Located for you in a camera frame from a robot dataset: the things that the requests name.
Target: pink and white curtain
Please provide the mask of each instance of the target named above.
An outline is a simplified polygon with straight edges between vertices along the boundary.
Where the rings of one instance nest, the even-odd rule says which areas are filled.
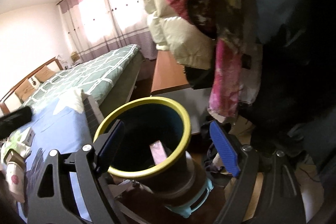
[[[83,61],[129,44],[138,44],[145,58],[156,58],[142,0],[62,0],[59,6],[68,37]]]

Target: yellow rim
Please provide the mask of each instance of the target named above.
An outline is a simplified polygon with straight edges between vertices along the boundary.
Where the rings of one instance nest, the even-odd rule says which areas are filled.
[[[174,109],[180,116],[183,122],[183,135],[180,140],[179,145],[176,147],[176,149],[171,153],[171,155],[162,163],[155,165],[154,167],[151,167],[146,170],[142,171],[136,171],[136,172],[126,172],[126,171],[121,171],[118,169],[113,168],[110,166],[109,168],[109,173],[111,175],[115,175],[117,177],[121,178],[147,178],[150,177],[156,173],[160,173],[170,167],[172,164],[174,164],[178,158],[185,153],[185,150],[188,147],[189,141],[190,141],[190,132],[191,132],[191,127],[190,127],[190,119],[188,112],[185,110],[185,108],[179,104],[178,102],[169,99],[169,98],[164,98],[164,97],[146,97],[146,98],[141,98],[132,102],[129,102],[119,108],[117,108],[115,111],[113,111],[110,115],[108,115],[103,122],[100,124],[98,127],[96,134],[93,138],[93,141],[99,137],[99,135],[103,134],[108,127],[108,125],[116,118],[118,117],[121,113],[139,106],[139,105],[145,105],[145,104],[161,104],[168,106],[172,109]]]

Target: bed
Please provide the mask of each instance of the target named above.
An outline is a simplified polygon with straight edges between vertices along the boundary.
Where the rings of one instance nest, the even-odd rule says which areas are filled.
[[[30,198],[36,179],[43,167],[49,151],[72,153],[85,144],[92,144],[93,136],[102,122],[103,116],[92,95],[82,89],[69,89],[49,102],[40,112],[33,114],[31,122],[14,131],[1,148],[1,162],[9,149],[26,157],[24,180],[25,202],[18,203],[18,213],[27,222]],[[31,146],[19,145],[20,134],[31,127],[35,133]],[[78,216],[90,220],[75,173],[70,173],[73,196],[78,208]]]
[[[21,105],[30,106],[35,113],[41,111],[54,98],[68,89],[80,88],[91,94],[104,116],[129,101],[141,63],[144,58],[136,44],[110,51],[74,68],[63,70],[56,58],[50,59],[15,85],[1,100],[4,114]],[[44,66],[56,74],[43,83],[37,83],[36,91],[24,102],[15,91],[25,81],[38,82],[34,75]]]

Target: down jacket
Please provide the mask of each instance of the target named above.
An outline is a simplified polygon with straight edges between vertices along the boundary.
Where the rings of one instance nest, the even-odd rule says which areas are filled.
[[[166,0],[143,0],[156,48],[170,51],[184,66],[209,69],[214,43],[170,7]]]

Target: window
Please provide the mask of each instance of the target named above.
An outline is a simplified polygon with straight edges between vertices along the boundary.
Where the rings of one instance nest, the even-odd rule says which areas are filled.
[[[91,43],[111,35],[113,25],[104,0],[83,0],[78,6],[85,34]]]
[[[110,4],[122,30],[139,22],[144,13],[138,0],[110,0]]]

